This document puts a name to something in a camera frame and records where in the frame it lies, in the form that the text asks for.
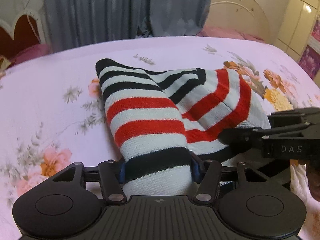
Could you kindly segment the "person's right hand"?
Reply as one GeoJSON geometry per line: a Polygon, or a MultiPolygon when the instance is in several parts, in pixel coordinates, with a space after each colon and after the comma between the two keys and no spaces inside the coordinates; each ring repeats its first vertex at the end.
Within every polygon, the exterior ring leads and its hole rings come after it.
{"type": "Polygon", "coordinates": [[[305,166],[311,196],[319,202],[319,160],[290,160],[290,164],[305,166]]]}

